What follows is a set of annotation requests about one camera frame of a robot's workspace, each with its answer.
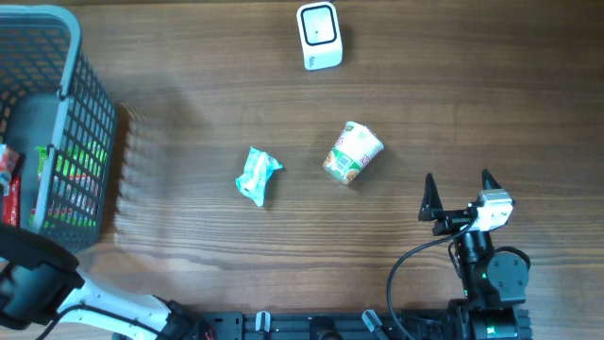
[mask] crumpled plastic wrapper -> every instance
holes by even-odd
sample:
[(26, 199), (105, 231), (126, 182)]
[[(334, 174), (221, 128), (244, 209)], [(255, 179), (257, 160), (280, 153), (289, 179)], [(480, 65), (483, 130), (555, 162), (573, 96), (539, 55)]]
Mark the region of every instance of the crumpled plastic wrapper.
[(283, 165), (276, 159), (252, 146), (249, 149), (249, 155), (247, 155), (243, 175), (235, 179), (237, 189), (244, 196), (251, 198), (257, 206), (261, 207), (264, 205), (266, 182), (275, 170), (282, 167)]

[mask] wood grain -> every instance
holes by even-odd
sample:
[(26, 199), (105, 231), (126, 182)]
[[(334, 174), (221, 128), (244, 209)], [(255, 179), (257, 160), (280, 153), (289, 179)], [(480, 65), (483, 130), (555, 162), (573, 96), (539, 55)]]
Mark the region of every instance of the wood grain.
[[(205, 311), (383, 310), (395, 259), (433, 239), (416, 217), (426, 173), (456, 209), (487, 167), (518, 203), (494, 240), (533, 260), (535, 338), (599, 338), (604, 4), (338, 2), (344, 62), (314, 73), (298, 7), (71, 8), (121, 114), (102, 240), (82, 266)], [(386, 149), (345, 187), (321, 163), (348, 120)], [(286, 168), (265, 209), (234, 184), (250, 145)], [(444, 246), (394, 283), (397, 307), (461, 297)], [(107, 338), (74, 325), (50, 338), (84, 336)]]

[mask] white sensor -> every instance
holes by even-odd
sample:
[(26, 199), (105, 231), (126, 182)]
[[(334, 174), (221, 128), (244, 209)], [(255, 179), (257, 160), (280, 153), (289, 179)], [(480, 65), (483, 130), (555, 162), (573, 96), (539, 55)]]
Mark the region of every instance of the white sensor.
[(320, 70), (342, 62), (342, 36), (336, 8), (330, 2), (298, 9), (298, 32), (307, 70)]

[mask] gray plastic basket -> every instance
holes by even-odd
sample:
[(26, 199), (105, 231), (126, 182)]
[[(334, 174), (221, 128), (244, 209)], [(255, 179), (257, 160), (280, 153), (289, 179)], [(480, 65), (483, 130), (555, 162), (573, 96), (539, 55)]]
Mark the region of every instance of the gray plastic basket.
[(0, 6), (0, 143), (25, 155), (20, 226), (72, 252), (98, 240), (117, 127), (80, 45), (64, 8)]

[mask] red package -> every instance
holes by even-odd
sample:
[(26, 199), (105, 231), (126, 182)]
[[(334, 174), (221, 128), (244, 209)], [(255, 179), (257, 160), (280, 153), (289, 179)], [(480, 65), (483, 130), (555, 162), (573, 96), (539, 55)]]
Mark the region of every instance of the red package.
[(8, 195), (12, 173), (15, 171), (19, 153), (6, 144), (0, 144), (0, 185), (4, 187), (4, 196)]
[(8, 195), (3, 196), (2, 222), (19, 228), (19, 198), (21, 195), (21, 176), (15, 177), (9, 186)]

